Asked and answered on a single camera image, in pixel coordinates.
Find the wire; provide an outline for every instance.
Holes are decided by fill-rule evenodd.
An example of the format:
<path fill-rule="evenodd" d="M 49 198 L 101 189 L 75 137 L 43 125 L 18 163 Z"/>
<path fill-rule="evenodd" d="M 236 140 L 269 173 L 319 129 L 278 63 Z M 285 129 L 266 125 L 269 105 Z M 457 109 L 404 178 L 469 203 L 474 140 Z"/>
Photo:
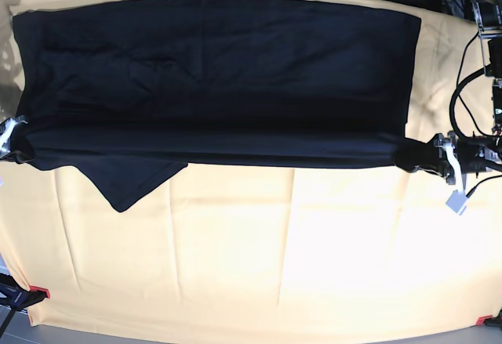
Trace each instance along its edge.
<path fill-rule="evenodd" d="M 467 55 L 467 50 L 469 49 L 469 46 L 471 46 L 472 42 L 475 41 L 475 39 L 478 38 L 478 34 L 476 33 L 475 36 L 467 43 L 467 45 L 465 46 L 465 49 L 464 49 L 464 54 L 462 55 L 462 61 L 460 62 L 460 68 L 458 70 L 458 75 L 457 75 L 457 85 L 456 87 L 458 87 L 459 85 L 459 82 L 460 82 L 460 76 L 462 75 L 462 68 L 464 67 L 464 62 L 465 62 L 465 56 Z M 464 108 L 465 110 L 467 110 L 467 113 L 469 114 L 469 117 L 471 117 L 471 120 L 472 122 L 474 123 L 474 126 L 476 127 L 476 130 L 478 130 L 478 132 L 483 135 L 483 136 L 491 136 L 489 134 L 486 134 L 484 133 L 478 126 L 478 123 L 476 122 L 475 118 L 474 118 L 474 115 L 472 114 L 471 110 L 469 109 L 469 107 L 467 106 L 467 104 L 465 103 L 464 99 L 462 98 L 462 95 L 459 94 L 458 98 L 460 99 L 462 105 L 464 105 Z"/>
<path fill-rule="evenodd" d="M 487 69 L 491 69 L 491 64 L 486 67 Z M 479 70 L 473 72 L 469 76 L 467 76 L 455 89 L 455 92 L 452 94 L 452 99 L 449 102 L 449 121 L 452 124 L 453 131 L 457 134 L 459 139 L 462 139 L 466 143 L 470 144 L 486 144 L 486 138 L 469 138 L 464 135 L 464 133 L 460 130 L 457 124 L 457 120 L 455 118 L 455 104 L 457 103 L 457 99 L 460 96 L 462 90 L 468 85 L 471 81 L 483 76 L 485 73 L 484 68 L 480 68 Z M 498 136 L 488 136 L 490 139 L 498 138 Z"/>
<path fill-rule="evenodd" d="M 462 15 L 464 15 L 464 7 L 459 2 L 457 2 L 457 0 L 450 0 L 450 1 L 452 1 L 452 3 L 456 5 L 457 8 L 462 12 Z"/>
<path fill-rule="evenodd" d="M 474 186 L 473 188 L 471 188 L 469 190 L 469 192 L 467 193 L 467 197 L 471 197 L 472 194 L 476 192 L 476 189 L 479 187 L 479 185 L 481 185 L 482 183 L 488 182 L 488 181 L 491 181 L 492 179 L 497 179 L 497 178 L 502 178 L 502 176 L 493 176 L 493 177 L 485 178 L 483 181 L 478 182 L 478 184 L 476 186 Z"/>
<path fill-rule="evenodd" d="M 485 168 L 502 172 L 502 164 L 497 164 L 495 161 L 486 160 L 485 158 L 479 158 L 479 160 L 476 161 L 476 164 L 478 166 L 484 166 Z"/>

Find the folded black garment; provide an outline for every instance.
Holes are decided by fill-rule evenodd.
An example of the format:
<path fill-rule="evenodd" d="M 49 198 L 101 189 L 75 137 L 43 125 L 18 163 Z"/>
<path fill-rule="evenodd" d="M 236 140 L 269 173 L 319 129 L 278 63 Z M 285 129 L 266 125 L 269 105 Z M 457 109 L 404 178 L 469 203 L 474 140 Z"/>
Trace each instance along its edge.
<path fill-rule="evenodd" d="M 23 13 L 13 29 L 28 124 L 11 149 L 75 166 L 120 212 L 189 162 L 372 168 L 405 141 L 420 32 L 405 13 L 136 0 Z"/>

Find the red clip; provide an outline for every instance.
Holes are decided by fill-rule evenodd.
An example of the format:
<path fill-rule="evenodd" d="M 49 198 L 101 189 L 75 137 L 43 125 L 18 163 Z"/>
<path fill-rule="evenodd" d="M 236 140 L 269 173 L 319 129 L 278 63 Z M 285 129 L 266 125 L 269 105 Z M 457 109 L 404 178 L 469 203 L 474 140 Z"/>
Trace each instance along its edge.
<path fill-rule="evenodd" d="M 47 299 L 50 299 L 49 289 L 40 288 L 40 287 L 31 287 L 30 286 L 30 291 L 43 291 L 45 293 L 45 295 L 47 296 Z"/>
<path fill-rule="evenodd" d="M 487 319 L 492 319 L 493 315 L 487 315 L 486 317 L 480 317 L 478 318 L 478 321 L 476 322 L 476 326 L 482 326 L 485 323 L 485 320 Z"/>

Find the beige fabric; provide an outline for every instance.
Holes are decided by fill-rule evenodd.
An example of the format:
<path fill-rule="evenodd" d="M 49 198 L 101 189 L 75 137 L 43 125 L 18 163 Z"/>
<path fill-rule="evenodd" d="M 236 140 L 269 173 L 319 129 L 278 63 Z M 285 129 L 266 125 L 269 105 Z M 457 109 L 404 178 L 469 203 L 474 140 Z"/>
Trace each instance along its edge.
<path fill-rule="evenodd" d="M 23 85 L 8 15 L 107 1 L 0 0 L 2 106 L 15 107 Z M 406 131 L 429 140 L 450 129 L 473 24 L 319 1 L 421 17 Z M 479 49 L 466 73 L 481 66 Z M 486 78 L 464 94 L 485 129 L 490 97 Z M 1 164 L 0 176 L 2 257 L 23 286 L 52 293 L 30 309 L 33 324 L 175 343 L 348 344 L 464 328 L 502 306 L 496 182 L 457 217 L 444 205 L 451 188 L 425 173 L 190 165 L 118 214 L 74 168 Z"/>

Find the black cable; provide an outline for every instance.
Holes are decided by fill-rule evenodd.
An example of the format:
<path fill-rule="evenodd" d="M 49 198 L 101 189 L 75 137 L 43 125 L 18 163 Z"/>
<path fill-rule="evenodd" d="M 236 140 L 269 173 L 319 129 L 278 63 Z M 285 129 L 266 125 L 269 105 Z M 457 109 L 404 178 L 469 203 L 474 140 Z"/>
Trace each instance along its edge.
<path fill-rule="evenodd" d="M 449 4 L 449 2 L 447 0 L 442 0 L 442 7 L 443 7 L 443 12 L 446 14 L 446 15 L 453 15 L 453 7 Z"/>
<path fill-rule="evenodd" d="M 484 166 L 485 168 L 490 168 L 492 170 L 502 172 L 502 164 L 497 164 L 495 161 L 486 160 L 485 158 L 479 158 L 478 160 L 476 160 L 476 164 L 479 166 Z"/>
<path fill-rule="evenodd" d="M 491 69 L 491 64 L 486 67 L 487 69 Z M 453 127 L 453 131 L 457 134 L 459 139 L 463 140 L 466 143 L 470 144 L 486 144 L 486 138 L 470 138 L 464 135 L 464 133 L 460 130 L 457 124 L 457 120 L 455 118 L 455 104 L 457 103 L 457 99 L 462 93 L 462 90 L 468 85 L 471 81 L 483 76 L 485 74 L 485 68 L 480 68 L 479 70 L 473 72 L 469 76 L 467 76 L 455 89 L 455 92 L 452 94 L 452 99 L 449 101 L 449 121 Z M 488 136 L 489 139 L 496 139 L 498 136 Z"/>
<path fill-rule="evenodd" d="M 460 62 L 460 68 L 458 70 L 458 75 L 457 75 L 457 85 L 456 87 L 458 87 L 458 84 L 460 82 L 460 76 L 462 75 L 462 68 L 464 67 L 464 61 L 465 61 L 465 56 L 467 55 L 467 50 L 469 49 L 469 46 L 471 46 L 472 42 L 475 41 L 475 39 L 478 38 L 478 34 L 476 33 L 475 36 L 467 43 L 467 45 L 465 46 L 465 49 L 464 49 L 464 54 L 462 55 L 462 61 Z M 458 98 L 460 99 L 462 105 L 464 105 L 464 108 L 465 110 L 467 111 L 467 113 L 469 114 L 469 117 L 471 117 L 471 120 L 472 122 L 474 123 L 474 126 L 476 127 L 476 130 L 478 130 L 478 132 L 483 135 L 483 136 L 491 136 L 489 134 L 486 134 L 484 133 L 478 126 L 478 123 L 476 122 L 475 118 L 474 118 L 474 115 L 472 114 L 471 110 L 469 109 L 469 107 L 467 106 L 467 104 L 465 103 L 464 99 L 462 98 L 462 95 L 459 94 Z"/>
<path fill-rule="evenodd" d="M 471 188 L 469 190 L 469 192 L 466 195 L 467 198 L 471 197 L 472 194 L 476 192 L 476 189 L 479 187 L 479 185 L 481 185 L 484 182 L 491 181 L 492 179 L 497 179 L 497 178 L 502 178 L 502 176 L 493 176 L 493 177 L 485 178 L 483 181 L 478 182 L 478 184 L 476 186 L 474 186 L 473 188 Z"/>
<path fill-rule="evenodd" d="M 462 15 L 464 15 L 464 7 L 459 2 L 457 2 L 457 0 L 450 0 L 450 1 L 452 1 L 452 3 L 454 3 L 458 7 L 458 9 L 462 12 Z"/>
<path fill-rule="evenodd" d="M 10 321 L 14 318 L 14 315 L 16 314 L 16 311 L 14 309 L 10 309 L 10 311 L 7 313 L 7 317 L 2 322 L 2 326 L 0 326 L 0 338 L 3 336 L 5 333 L 5 330 L 10 324 Z"/>

